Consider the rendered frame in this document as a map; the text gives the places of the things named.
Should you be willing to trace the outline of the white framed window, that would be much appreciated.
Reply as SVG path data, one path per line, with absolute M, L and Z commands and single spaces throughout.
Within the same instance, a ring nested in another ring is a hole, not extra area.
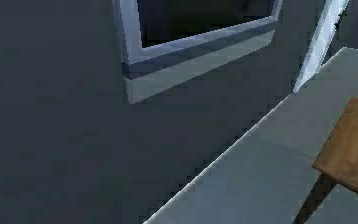
M 283 0 L 112 0 L 128 102 L 272 41 Z

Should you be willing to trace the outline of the brown wooden table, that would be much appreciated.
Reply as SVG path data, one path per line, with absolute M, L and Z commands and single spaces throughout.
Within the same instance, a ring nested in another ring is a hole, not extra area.
M 352 97 L 312 167 L 320 172 L 292 224 L 304 224 L 336 185 L 358 194 L 358 98 Z

